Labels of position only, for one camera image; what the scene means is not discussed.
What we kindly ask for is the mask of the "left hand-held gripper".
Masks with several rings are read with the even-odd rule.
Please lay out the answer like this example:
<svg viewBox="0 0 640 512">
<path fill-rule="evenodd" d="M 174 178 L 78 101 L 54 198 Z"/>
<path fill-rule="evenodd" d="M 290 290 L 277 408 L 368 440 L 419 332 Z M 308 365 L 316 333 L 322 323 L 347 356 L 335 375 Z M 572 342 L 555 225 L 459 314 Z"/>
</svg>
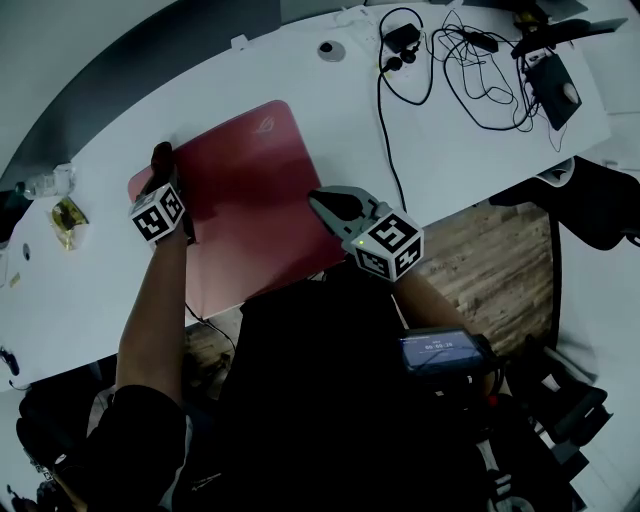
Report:
<svg viewBox="0 0 640 512">
<path fill-rule="evenodd" d="M 197 242 L 191 216 L 180 196 L 181 181 L 176 165 L 169 173 L 169 182 L 163 185 L 163 176 L 153 173 L 136 196 L 129 218 L 150 244 L 158 243 L 182 224 L 187 244 Z"/>
</svg>

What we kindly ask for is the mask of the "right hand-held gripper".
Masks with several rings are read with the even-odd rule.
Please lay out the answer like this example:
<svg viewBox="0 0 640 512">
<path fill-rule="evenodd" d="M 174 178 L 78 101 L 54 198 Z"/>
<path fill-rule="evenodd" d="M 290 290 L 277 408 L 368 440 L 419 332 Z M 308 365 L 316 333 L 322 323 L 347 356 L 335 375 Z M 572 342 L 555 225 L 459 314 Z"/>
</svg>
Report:
<svg viewBox="0 0 640 512">
<path fill-rule="evenodd" d="M 396 282 L 423 257 L 423 229 L 403 210 L 362 188 L 316 188 L 308 193 L 308 202 L 364 271 Z"/>
</svg>

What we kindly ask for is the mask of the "pink desk mat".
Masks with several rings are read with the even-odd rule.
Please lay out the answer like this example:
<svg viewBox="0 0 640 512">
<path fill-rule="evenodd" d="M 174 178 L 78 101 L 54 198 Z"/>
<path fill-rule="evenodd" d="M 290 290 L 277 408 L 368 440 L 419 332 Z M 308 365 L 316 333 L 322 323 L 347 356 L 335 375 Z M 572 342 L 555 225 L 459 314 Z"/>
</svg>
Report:
<svg viewBox="0 0 640 512">
<path fill-rule="evenodd" d="M 274 100 L 173 151 L 195 228 L 185 322 L 209 318 L 344 258 L 307 201 L 320 181 L 289 105 Z"/>
</svg>

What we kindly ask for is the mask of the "person's left forearm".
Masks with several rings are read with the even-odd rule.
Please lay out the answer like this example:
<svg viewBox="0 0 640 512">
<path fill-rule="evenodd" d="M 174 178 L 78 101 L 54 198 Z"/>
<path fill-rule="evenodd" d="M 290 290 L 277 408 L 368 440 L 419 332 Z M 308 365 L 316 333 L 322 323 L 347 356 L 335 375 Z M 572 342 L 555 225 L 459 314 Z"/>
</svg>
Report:
<svg viewBox="0 0 640 512">
<path fill-rule="evenodd" d="M 161 239 L 119 343 L 116 386 L 144 386 L 179 403 L 185 347 L 187 238 Z"/>
</svg>

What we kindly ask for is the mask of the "person's right forearm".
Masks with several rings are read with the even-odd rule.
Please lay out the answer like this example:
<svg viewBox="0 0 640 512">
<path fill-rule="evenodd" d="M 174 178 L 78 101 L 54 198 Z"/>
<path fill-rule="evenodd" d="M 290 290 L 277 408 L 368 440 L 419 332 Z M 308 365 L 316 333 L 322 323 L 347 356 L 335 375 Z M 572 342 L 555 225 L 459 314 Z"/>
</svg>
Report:
<svg viewBox="0 0 640 512">
<path fill-rule="evenodd" d="M 392 293 L 411 329 L 464 328 L 473 335 L 482 333 L 417 271 L 409 271 L 393 283 Z"/>
</svg>

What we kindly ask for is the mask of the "gold tissue pack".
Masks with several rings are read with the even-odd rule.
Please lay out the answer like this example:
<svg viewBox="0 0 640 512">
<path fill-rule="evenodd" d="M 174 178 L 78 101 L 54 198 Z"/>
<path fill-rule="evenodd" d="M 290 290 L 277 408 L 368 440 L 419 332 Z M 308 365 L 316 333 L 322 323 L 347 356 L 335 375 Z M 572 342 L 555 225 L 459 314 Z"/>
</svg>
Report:
<svg viewBox="0 0 640 512">
<path fill-rule="evenodd" d="M 62 198 L 53 206 L 49 218 L 56 238 L 65 250 L 80 247 L 86 238 L 89 221 L 69 197 Z"/>
</svg>

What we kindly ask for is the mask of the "clear plastic water bottle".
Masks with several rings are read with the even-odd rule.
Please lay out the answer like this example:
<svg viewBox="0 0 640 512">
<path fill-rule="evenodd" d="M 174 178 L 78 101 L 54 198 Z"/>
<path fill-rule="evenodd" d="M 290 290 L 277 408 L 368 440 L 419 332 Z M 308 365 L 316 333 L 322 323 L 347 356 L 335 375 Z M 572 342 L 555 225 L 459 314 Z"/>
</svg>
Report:
<svg viewBox="0 0 640 512">
<path fill-rule="evenodd" d="M 28 199 L 64 197 L 75 188 L 75 170 L 71 163 L 60 164 L 52 171 L 31 176 L 15 186 L 15 192 Z"/>
</svg>

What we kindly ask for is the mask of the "black phone with lit screen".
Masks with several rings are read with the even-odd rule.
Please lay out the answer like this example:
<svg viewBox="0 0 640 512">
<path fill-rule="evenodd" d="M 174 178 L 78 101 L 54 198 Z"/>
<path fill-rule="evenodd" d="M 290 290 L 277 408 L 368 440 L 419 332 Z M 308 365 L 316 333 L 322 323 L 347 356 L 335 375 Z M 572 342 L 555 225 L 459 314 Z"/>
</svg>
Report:
<svg viewBox="0 0 640 512">
<path fill-rule="evenodd" d="M 398 344 L 404 367 L 414 376 L 467 375 L 496 364 L 486 338 L 464 328 L 407 330 Z"/>
</svg>

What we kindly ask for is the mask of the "black power adapter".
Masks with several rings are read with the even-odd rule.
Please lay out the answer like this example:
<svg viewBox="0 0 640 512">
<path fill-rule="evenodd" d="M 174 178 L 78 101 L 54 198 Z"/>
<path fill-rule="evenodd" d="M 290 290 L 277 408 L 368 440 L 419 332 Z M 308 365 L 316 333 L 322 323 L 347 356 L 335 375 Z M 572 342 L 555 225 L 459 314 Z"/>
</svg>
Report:
<svg viewBox="0 0 640 512">
<path fill-rule="evenodd" d="M 384 44 L 393 52 L 401 53 L 408 46 L 417 43 L 421 38 L 421 31 L 413 24 L 407 23 L 383 35 Z"/>
</svg>

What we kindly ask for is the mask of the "person's black shirt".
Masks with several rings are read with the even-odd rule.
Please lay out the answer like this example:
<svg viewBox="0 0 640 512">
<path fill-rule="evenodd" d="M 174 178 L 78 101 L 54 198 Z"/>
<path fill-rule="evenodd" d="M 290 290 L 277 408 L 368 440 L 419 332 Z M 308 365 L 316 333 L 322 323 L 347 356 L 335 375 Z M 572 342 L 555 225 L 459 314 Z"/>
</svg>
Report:
<svg viewBox="0 0 640 512">
<path fill-rule="evenodd" d="M 484 509 L 481 457 L 461 417 L 404 375 L 407 323 L 392 285 L 334 274 L 253 299 L 242 314 L 208 509 Z M 180 402 L 116 386 L 55 476 L 88 512 L 156 512 L 186 470 Z"/>
</svg>

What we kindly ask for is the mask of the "slim black power brick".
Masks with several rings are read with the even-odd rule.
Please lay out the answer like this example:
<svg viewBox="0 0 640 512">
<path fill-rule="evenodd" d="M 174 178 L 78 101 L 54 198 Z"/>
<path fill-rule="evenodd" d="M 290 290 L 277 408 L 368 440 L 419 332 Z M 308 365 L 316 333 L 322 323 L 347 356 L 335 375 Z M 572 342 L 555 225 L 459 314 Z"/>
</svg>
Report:
<svg viewBox="0 0 640 512">
<path fill-rule="evenodd" d="M 464 31 L 462 33 L 464 39 L 474 47 L 480 48 L 489 53 L 499 51 L 498 42 L 491 36 L 483 32 Z"/>
</svg>

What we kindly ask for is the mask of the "small black desk mat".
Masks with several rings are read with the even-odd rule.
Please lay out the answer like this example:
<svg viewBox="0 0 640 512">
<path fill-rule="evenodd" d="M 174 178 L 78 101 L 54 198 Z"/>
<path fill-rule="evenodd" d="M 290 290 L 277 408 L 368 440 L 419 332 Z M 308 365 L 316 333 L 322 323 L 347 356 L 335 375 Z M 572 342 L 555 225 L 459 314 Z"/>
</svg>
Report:
<svg viewBox="0 0 640 512">
<path fill-rule="evenodd" d="M 577 105 L 570 103 L 563 93 L 564 83 L 574 83 L 561 58 L 558 55 L 546 56 L 526 70 L 525 76 L 551 127 L 559 131 L 582 105 L 578 91 L 580 103 Z"/>
</svg>

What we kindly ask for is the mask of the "black office chair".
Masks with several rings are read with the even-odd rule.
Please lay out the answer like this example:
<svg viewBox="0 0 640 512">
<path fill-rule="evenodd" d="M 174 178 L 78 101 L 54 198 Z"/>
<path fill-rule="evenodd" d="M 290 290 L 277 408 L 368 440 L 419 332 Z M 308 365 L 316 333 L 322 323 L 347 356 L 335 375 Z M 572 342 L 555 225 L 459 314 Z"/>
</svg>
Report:
<svg viewBox="0 0 640 512">
<path fill-rule="evenodd" d="M 87 437 L 96 385 L 85 382 L 42 381 L 19 404 L 16 433 L 27 454 L 53 470 L 56 460 Z"/>
<path fill-rule="evenodd" d="M 572 157 L 489 198 L 494 206 L 531 202 L 590 247 L 622 240 L 640 248 L 640 180 Z"/>
</svg>

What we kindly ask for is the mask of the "black laptop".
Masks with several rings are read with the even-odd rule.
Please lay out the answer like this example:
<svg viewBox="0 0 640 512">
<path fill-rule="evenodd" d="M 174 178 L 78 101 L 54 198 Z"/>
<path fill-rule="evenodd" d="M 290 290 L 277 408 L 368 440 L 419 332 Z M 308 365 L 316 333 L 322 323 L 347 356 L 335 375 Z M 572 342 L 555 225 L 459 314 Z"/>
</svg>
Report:
<svg viewBox="0 0 640 512">
<path fill-rule="evenodd" d="M 615 18 L 600 22 L 584 19 L 571 19 L 559 23 L 543 25 L 523 36 L 511 51 L 515 60 L 545 48 L 554 48 L 557 44 L 590 36 L 613 33 L 628 21 L 627 18 Z"/>
</svg>

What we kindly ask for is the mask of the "black equipment pack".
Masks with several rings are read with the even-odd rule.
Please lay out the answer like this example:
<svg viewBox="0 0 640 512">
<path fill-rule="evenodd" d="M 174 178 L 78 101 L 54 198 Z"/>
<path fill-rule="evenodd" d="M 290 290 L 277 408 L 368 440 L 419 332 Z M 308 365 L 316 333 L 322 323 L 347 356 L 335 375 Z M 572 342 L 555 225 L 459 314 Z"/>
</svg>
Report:
<svg viewBox="0 0 640 512">
<path fill-rule="evenodd" d="M 585 512 L 572 480 L 582 453 L 612 417 L 608 393 L 549 347 L 506 365 L 509 393 L 491 398 L 497 415 L 478 444 L 486 467 L 487 512 Z"/>
</svg>

